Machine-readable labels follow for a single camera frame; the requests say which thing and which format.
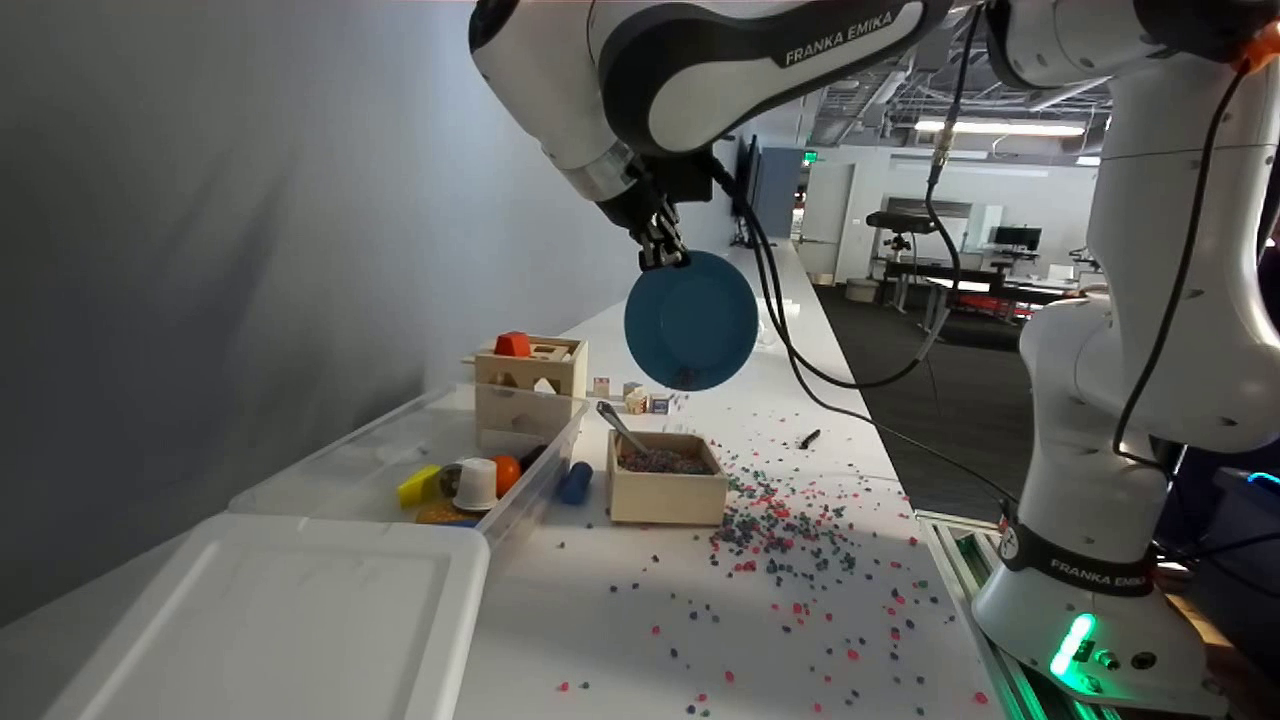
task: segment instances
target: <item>white robotic arm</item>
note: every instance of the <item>white robotic arm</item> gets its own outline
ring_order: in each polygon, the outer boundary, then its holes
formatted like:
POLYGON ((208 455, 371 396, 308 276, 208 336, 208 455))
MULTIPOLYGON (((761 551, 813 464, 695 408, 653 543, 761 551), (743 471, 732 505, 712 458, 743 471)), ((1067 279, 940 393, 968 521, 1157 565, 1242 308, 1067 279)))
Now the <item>white robotic arm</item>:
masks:
MULTIPOLYGON (((944 12, 950 0, 481 0, 473 52, 552 163, 655 266, 684 246, 653 161, 703 150, 753 112, 907 47, 944 12)), ((1277 68, 1242 81, 1203 156, 1242 52, 1280 6, 993 0, 989 18, 1008 84, 1113 77, 1117 114, 1090 228, 1113 299, 1061 305, 1026 328, 1037 451, 977 622, 1074 697, 1212 716, 1199 642, 1154 593, 1164 476, 1117 455, 1113 430, 1136 396, 1131 449, 1164 434, 1235 451, 1280 434, 1280 336, 1255 289, 1277 68), (1164 360, 1131 393, 1157 343, 1164 360)))

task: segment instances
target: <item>desk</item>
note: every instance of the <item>desk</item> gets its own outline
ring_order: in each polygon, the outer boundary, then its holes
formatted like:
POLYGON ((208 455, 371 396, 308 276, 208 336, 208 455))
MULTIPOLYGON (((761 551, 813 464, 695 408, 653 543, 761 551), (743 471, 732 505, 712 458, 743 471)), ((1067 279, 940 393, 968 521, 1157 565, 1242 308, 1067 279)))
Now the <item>desk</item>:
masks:
MULTIPOLYGON (((782 246, 798 343, 849 377, 792 246, 782 246)), ((571 328, 591 377, 642 380, 620 308, 571 328)), ((828 393, 866 413, 856 393, 828 393)), ((416 451, 400 418, 333 451, 318 476, 383 484, 416 451)), ((637 426, 694 426, 737 476, 722 531, 611 528, 608 481, 587 506, 549 506, 489 576, 461 716, 1000 716, 984 653, 923 549, 904 488, 867 424, 813 408, 784 347, 761 333, 753 365, 682 396, 637 426)), ((577 455, 603 469, 603 424, 577 455)), ((38 716, 161 568, 166 549, 0 629, 4 716, 38 716)))

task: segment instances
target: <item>yellow object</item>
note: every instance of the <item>yellow object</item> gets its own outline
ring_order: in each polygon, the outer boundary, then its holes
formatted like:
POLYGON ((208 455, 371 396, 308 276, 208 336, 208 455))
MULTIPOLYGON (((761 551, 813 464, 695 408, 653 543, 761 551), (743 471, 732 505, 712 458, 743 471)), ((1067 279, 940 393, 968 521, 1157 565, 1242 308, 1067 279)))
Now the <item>yellow object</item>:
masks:
POLYGON ((442 464, 423 464, 395 484, 400 506, 416 506, 428 496, 428 484, 442 484, 442 464))

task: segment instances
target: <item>floor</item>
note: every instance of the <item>floor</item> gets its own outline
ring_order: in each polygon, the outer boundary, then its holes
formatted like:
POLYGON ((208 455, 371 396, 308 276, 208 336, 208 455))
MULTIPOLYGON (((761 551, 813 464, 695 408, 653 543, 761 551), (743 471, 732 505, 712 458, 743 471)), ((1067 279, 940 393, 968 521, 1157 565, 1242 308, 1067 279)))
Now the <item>floor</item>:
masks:
MULTIPOLYGON (((900 315, 831 289, 819 299, 856 380, 895 372, 923 338, 911 305, 900 315)), ((1031 455, 1031 393, 1018 356, 1018 325, 953 315, 944 338, 911 377, 872 387, 866 399, 917 506, 996 521, 1000 491, 972 471, 1008 496, 1022 491, 1031 455), (920 451, 907 434, 932 444, 944 458, 920 451)))

